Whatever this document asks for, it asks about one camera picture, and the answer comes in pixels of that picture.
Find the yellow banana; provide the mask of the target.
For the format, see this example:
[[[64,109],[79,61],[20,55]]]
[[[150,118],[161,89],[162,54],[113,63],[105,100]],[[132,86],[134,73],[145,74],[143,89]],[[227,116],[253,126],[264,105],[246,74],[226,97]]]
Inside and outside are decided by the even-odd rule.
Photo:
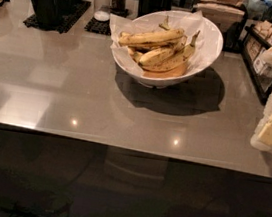
[[[159,47],[153,50],[150,50],[149,52],[144,53],[140,59],[139,64],[140,66],[150,66],[158,64],[161,61],[164,61],[166,58],[169,58],[174,53],[174,50],[172,47],[165,46],[165,47]]]
[[[144,43],[158,43],[171,41],[173,39],[179,39],[184,36],[184,30],[182,28],[176,28],[166,31],[154,31],[145,33],[136,33],[123,35],[119,37],[118,42],[120,45],[131,46],[132,44],[144,44]]]

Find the bottom brown banana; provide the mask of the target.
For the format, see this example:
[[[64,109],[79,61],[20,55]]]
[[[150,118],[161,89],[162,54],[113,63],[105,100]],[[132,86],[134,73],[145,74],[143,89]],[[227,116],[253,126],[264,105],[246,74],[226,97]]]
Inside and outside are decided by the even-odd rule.
[[[165,78],[177,78],[180,76],[183,76],[186,73],[188,63],[185,62],[176,68],[173,68],[172,70],[169,71],[164,71],[164,72],[153,72],[153,71],[143,71],[143,75],[145,78],[160,78],[160,79],[165,79]]]

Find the right curved spotted banana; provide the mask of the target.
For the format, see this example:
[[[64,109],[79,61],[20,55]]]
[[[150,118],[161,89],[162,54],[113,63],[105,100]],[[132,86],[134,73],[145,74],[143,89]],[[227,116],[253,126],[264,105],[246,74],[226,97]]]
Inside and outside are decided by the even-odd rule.
[[[189,60],[190,57],[195,52],[195,45],[197,37],[199,36],[199,31],[194,34],[194,36],[191,39],[191,42],[184,47],[182,47],[179,50],[176,50],[174,47],[174,53],[169,58],[166,58],[164,61],[159,62],[158,64],[150,65],[150,66],[140,66],[143,69],[146,69],[147,71],[153,71],[153,72],[164,72],[172,70],[173,68],[176,68],[177,66],[185,63],[187,60]]]

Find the small left banana piece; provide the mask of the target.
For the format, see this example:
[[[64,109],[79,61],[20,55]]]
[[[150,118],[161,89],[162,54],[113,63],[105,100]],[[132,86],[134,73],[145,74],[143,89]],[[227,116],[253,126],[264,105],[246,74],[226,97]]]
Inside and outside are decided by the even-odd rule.
[[[132,60],[134,60],[135,63],[138,63],[140,61],[143,53],[141,53],[140,51],[136,50],[133,47],[128,47],[127,50],[128,50],[130,57],[132,58]]]

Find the black condiment packet rack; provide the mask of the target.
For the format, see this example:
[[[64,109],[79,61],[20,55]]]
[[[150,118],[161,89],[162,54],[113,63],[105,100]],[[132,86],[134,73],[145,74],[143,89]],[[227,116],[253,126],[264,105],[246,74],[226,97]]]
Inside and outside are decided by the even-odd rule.
[[[250,74],[250,78],[262,104],[272,93],[272,63],[265,62],[260,56],[272,47],[272,26],[262,23],[244,27],[242,40],[242,58]]]

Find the black napkin holder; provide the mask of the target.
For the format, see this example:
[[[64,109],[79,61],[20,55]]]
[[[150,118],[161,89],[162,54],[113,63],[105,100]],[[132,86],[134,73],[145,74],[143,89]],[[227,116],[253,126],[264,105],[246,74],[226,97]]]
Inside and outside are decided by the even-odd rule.
[[[223,49],[234,51],[248,19],[245,0],[198,0],[192,8],[212,21],[223,36]]]

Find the small black rubber mat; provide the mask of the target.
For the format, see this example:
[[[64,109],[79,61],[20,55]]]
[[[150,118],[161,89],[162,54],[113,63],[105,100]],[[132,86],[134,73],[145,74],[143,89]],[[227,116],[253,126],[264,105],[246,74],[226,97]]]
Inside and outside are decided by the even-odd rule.
[[[110,17],[111,14],[126,17],[128,10],[114,11],[110,7],[102,6],[96,9],[93,13],[92,18],[87,22],[85,30],[91,33],[110,35]]]

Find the black rubber mat left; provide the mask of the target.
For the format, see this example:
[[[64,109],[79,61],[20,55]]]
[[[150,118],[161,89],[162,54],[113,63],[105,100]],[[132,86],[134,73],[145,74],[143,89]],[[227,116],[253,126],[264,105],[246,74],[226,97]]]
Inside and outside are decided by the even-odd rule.
[[[59,33],[66,33],[81,18],[81,16],[90,8],[91,3],[86,0],[80,0],[76,3],[68,14],[61,15],[55,7],[40,6],[30,17],[25,19],[25,26],[41,29],[42,31],[55,30]]]

